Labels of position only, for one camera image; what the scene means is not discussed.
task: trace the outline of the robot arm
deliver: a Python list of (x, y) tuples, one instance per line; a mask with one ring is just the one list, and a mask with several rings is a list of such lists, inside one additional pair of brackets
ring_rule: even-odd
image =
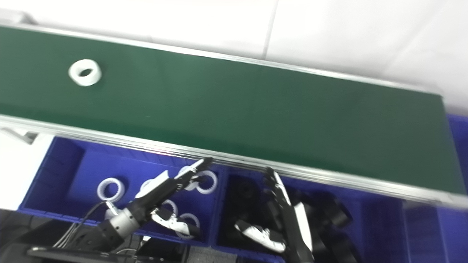
[[(117, 248), (127, 236), (147, 223), (155, 215), (155, 210), (159, 211), (159, 217), (165, 218), (167, 213), (161, 212), (161, 209), (157, 208), (171, 195), (193, 183), (195, 174), (208, 169), (212, 160), (211, 157), (200, 159), (175, 178), (169, 178), (167, 171), (163, 172), (142, 189), (118, 215), (103, 221), (72, 241), (70, 248), (103, 252)], [(197, 233), (183, 220), (176, 219), (176, 221), (182, 224), (183, 229), (188, 234), (195, 235)]]
[(242, 220), (237, 221), (234, 227), (264, 247), (283, 253), (288, 263), (314, 262), (312, 238), (304, 205), (302, 203), (291, 205), (281, 178), (270, 167), (264, 174), (264, 182), (271, 188), (273, 203), (281, 217), (284, 236), (269, 229), (263, 230), (259, 226), (250, 225)]

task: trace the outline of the blue bin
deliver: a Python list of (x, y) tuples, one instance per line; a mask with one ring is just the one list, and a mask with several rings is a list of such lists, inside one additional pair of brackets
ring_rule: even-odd
[[(264, 188), (262, 173), (239, 168), (228, 168), (221, 185), (220, 202), (226, 202), (230, 178), (251, 178), (259, 189)], [(401, 199), (282, 177), (289, 190), (305, 193), (328, 191), (339, 198), (353, 217), (343, 231), (356, 246), (364, 263), (461, 263), (468, 262), (468, 213), (448, 208), (414, 204)], [(250, 249), (228, 247), (223, 243), (225, 233), (223, 206), (217, 207), (212, 236), (213, 248), (238, 256), (269, 263), (284, 260), (274, 253), (250, 246)]]
[[(115, 203), (118, 208), (123, 208), (147, 179), (155, 178), (164, 170), (169, 171), (169, 177), (174, 177), (180, 168), (193, 162), (126, 148), (55, 138), (19, 210), (37, 216), (80, 222), (84, 214), (101, 201), (96, 190), (102, 180), (115, 177), (124, 183), (125, 195)], [(222, 166), (211, 166), (211, 170), (219, 177), (222, 177), (223, 169)], [(208, 246), (219, 189), (208, 195), (197, 190), (182, 190), (170, 198), (177, 205), (179, 215), (192, 213), (198, 217), (201, 238), (183, 240), (174, 231), (152, 221), (141, 228), (138, 234)], [(86, 223), (96, 225), (102, 221), (105, 210), (103, 206)]]
[[(116, 177), (125, 184), (126, 193), (116, 202), (117, 207), (122, 208), (134, 198), (145, 180), (154, 178), (164, 170), (169, 170), (169, 176), (174, 177), (181, 167), (193, 162), (115, 146), (55, 138), (19, 210), (79, 222), (94, 204), (100, 202), (96, 189), (103, 179)], [(183, 240), (173, 231), (154, 222), (148, 223), (138, 234), (189, 245), (212, 246), (220, 251), (263, 262), (284, 262), (280, 256), (266, 250), (259, 252), (223, 245), (220, 238), (223, 235), (220, 226), (227, 207), (225, 202), (231, 179), (251, 178), (262, 189), (262, 173), (221, 165), (212, 165), (211, 170), (219, 180), (214, 193), (202, 195), (196, 190), (183, 190), (171, 198), (177, 204), (179, 214), (193, 213), (200, 219), (203, 233), (200, 239)], [(354, 219), (343, 231), (356, 246), (364, 263), (468, 262), (467, 212), (413, 204), (397, 198), (289, 177), (283, 177), (283, 182), (288, 190), (305, 193), (324, 190), (335, 194)], [(104, 211), (104, 207), (96, 211), (86, 223), (99, 223), (103, 220)]]
[(448, 115), (448, 123), (468, 192), (468, 117)]

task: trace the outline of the black part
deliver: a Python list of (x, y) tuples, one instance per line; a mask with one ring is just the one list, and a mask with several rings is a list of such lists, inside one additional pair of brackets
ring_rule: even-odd
[(77, 238), (71, 244), (71, 248), (108, 252), (116, 249), (123, 242), (124, 239), (120, 237), (110, 221), (105, 220)]
[(136, 253), (139, 256), (164, 258), (168, 261), (181, 262), (187, 253), (188, 245), (166, 240), (150, 238)]
[(158, 216), (160, 216), (163, 220), (169, 220), (171, 218), (171, 216), (174, 214), (174, 212), (172, 212), (171, 210), (169, 209), (166, 209), (164, 207), (160, 207), (158, 209), (158, 211), (156, 211), (156, 214)]
[(280, 242), (280, 243), (284, 243), (285, 242), (285, 239), (283, 237), (283, 235), (279, 232), (276, 232), (274, 230), (271, 230), (270, 229), (270, 240), (273, 241), (273, 242)]
[(330, 250), (338, 263), (361, 263), (359, 253), (345, 234), (337, 234), (330, 239)]
[(251, 224), (247, 223), (244, 220), (237, 220), (235, 224), (241, 232), (244, 232), (245, 230), (249, 229), (252, 226)]
[(323, 211), (324, 224), (332, 224), (343, 228), (352, 222), (352, 216), (348, 209), (332, 193), (317, 191), (312, 194), (316, 205)]

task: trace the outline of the blue container compartment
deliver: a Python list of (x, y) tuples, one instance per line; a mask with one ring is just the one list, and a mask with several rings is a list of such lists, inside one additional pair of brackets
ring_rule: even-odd
[(416, 205), (405, 209), (411, 263), (468, 262), (468, 212)]
[[(223, 215), (227, 211), (226, 202), (228, 202), (230, 189), (229, 185), (238, 180), (238, 178), (251, 178), (257, 184), (260, 190), (265, 186), (262, 183), (263, 174), (260, 172), (249, 171), (239, 168), (228, 168), (228, 176), (223, 181), (220, 201), (224, 204), (217, 208), (217, 217), (215, 221), (217, 233), (213, 237), (213, 247), (215, 249), (237, 254), (244, 258), (254, 259), (263, 262), (278, 263), (284, 260), (278, 255), (248, 243), (246, 246), (228, 247), (226, 246), (225, 233), (220, 231), (225, 226)], [(353, 217), (353, 222), (346, 226), (342, 231), (348, 235), (359, 252), (360, 257), (365, 263), (404, 263), (408, 262), (408, 249), (406, 242), (406, 233), (404, 227), (404, 216), (402, 204), (403, 201), (397, 198), (385, 197), (372, 193), (366, 193), (358, 190), (351, 190), (341, 187), (334, 187), (319, 183), (313, 183), (289, 177), (282, 177), (288, 191), (301, 190), (310, 194), (314, 191), (328, 191), (333, 193), (344, 206), (349, 210)], [(261, 194), (260, 203), (267, 197)]]
[[(98, 184), (108, 177), (115, 177), (125, 185), (125, 195), (115, 203), (125, 207), (147, 179), (155, 178), (164, 170), (175, 177), (185, 165), (194, 160), (147, 153), (90, 142), (55, 138), (39, 168), (20, 210), (29, 214), (71, 222), (79, 222), (84, 214), (101, 200), (97, 196)], [(218, 177), (223, 167), (212, 165)], [(212, 227), (214, 206), (220, 187), (214, 193), (203, 195), (197, 190), (182, 190), (170, 200), (178, 207), (179, 215), (192, 213), (198, 217), (202, 237), (183, 240), (174, 231), (150, 221), (137, 233), (169, 241), (207, 246)], [(87, 221), (95, 225), (104, 219), (105, 205)]]
[(468, 117), (448, 115), (448, 122), (468, 192)]

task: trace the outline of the white floor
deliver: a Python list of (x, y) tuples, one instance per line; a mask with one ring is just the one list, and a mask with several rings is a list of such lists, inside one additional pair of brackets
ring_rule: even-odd
[(466, 0), (0, 0), (44, 26), (416, 84), (468, 116)]

